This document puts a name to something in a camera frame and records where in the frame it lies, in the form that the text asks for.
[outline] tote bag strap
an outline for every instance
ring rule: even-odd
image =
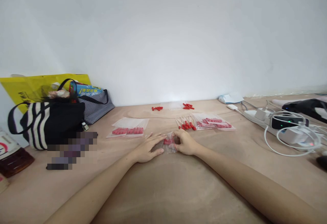
[[[74,83],[75,83],[75,95],[77,96],[77,83],[75,82],[75,80],[73,80],[73,79],[71,79],[71,78],[67,78],[66,80],[64,80],[61,84],[60,84],[60,86],[59,86],[59,88],[57,89],[57,91],[59,91],[59,90],[62,90],[62,88],[64,87],[64,85],[66,84],[66,82],[68,82],[69,80],[72,80]]]
[[[26,129],[24,129],[21,132],[17,132],[16,123],[15,123],[15,119],[14,119],[14,111],[21,104],[31,105],[30,103],[23,102],[23,103],[20,103],[20,104],[16,105],[14,108],[12,108],[10,110],[9,115],[8,115],[8,128],[9,128],[10,133],[12,133],[12,134],[22,134],[22,133],[25,133],[26,131],[28,131],[32,127],[32,125],[34,124],[34,122],[35,122],[36,118],[38,117],[38,115],[40,115],[47,108],[52,106],[52,103],[46,105],[43,109],[40,110],[40,112],[36,116],[33,117],[32,122],[30,123],[30,125],[27,126]]]
[[[79,97],[79,99],[86,100],[86,101],[90,101],[90,102],[92,102],[92,103],[97,103],[97,104],[105,105],[105,104],[107,104],[108,101],[109,101],[109,96],[108,96],[108,91],[107,91],[106,89],[104,89],[103,91],[106,93],[106,96],[107,96],[107,102],[106,102],[106,103],[103,103],[103,102],[101,102],[101,101],[97,101],[97,100],[95,100],[95,99],[93,99],[93,98],[91,98],[91,97],[89,97],[89,96],[86,96],[86,95]]]

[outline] table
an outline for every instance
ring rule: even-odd
[[[269,97],[314,98],[315,95]],[[266,98],[246,99],[264,107]],[[327,208],[327,172],[315,162],[316,154],[298,158],[269,150],[263,129],[218,100],[193,101],[194,112],[218,114],[237,131],[190,131],[200,144],[233,157],[271,178],[320,211]],[[27,151],[35,157],[28,168],[9,179],[0,195],[1,223],[41,224],[103,169],[136,147],[143,138],[105,139],[109,127],[121,117],[150,118],[145,134],[177,129],[175,117],[190,113],[152,111],[153,105],[116,107],[90,131],[98,132],[96,164],[76,165],[73,170],[48,171],[46,151]],[[281,153],[296,153],[267,138]],[[135,164],[108,198],[93,223],[268,223],[203,161],[181,153],[164,153],[145,164]]]

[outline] striped bag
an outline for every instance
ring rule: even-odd
[[[72,79],[66,79],[59,86],[58,90],[61,90],[65,83]],[[77,91],[75,89],[75,94],[71,94],[74,97],[77,97]],[[89,96],[81,96],[77,98],[79,103],[85,104],[84,111],[84,122],[88,125],[94,124],[100,118],[102,118],[105,114],[115,108],[114,104],[111,102],[110,96],[106,89],[103,90],[102,93]]]
[[[20,120],[23,128],[17,131],[14,111],[19,105],[27,105],[28,110]],[[30,146],[36,150],[46,150],[48,145],[67,144],[69,138],[76,138],[76,132],[83,131],[83,103],[23,102],[11,109],[8,128],[12,134],[23,134]]]

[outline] yellow plastic bag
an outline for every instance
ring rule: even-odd
[[[40,102],[42,97],[48,96],[48,91],[57,90],[53,83],[61,84],[65,79],[71,78],[80,83],[91,85],[87,74],[61,74],[47,76],[31,77],[8,77],[0,78],[0,82],[9,94],[13,102],[18,105],[22,102],[34,103]],[[64,85],[66,90],[69,89],[70,82]],[[18,107],[22,113],[27,111],[27,106]]]

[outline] plastic bag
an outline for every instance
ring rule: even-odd
[[[175,153],[177,152],[176,146],[175,146],[175,140],[173,137],[173,132],[170,132],[167,134],[167,138],[160,141],[158,144],[156,144],[153,148],[152,148],[152,152],[162,148],[164,150],[164,152],[166,153]]]
[[[126,118],[118,120],[113,124],[114,130],[106,138],[117,138],[117,137],[142,137],[144,130],[149,122],[148,118]]]
[[[230,123],[226,122],[218,115],[206,113],[192,113],[192,116],[197,120],[197,129],[219,129],[219,130],[236,130]]]
[[[194,125],[197,130],[216,129],[214,124],[209,124],[206,120],[207,114],[205,113],[192,113]]]
[[[112,126],[115,127],[125,127],[125,128],[129,128],[129,129],[133,129],[136,127],[139,127],[141,123],[144,122],[144,126],[147,126],[147,123],[149,122],[148,118],[127,118],[127,117],[123,117],[122,119],[118,120],[117,122],[115,122],[114,124],[112,124]]]
[[[126,137],[142,137],[144,135],[144,130],[147,127],[149,119],[140,119],[142,120],[137,127],[129,129],[126,133]]]
[[[171,101],[171,102],[162,102],[160,106],[164,109],[168,110],[182,110],[184,108],[184,104],[189,104],[189,101]]]
[[[118,138],[126,135],[129,128],[114,127],[112,132],[106,138]]]

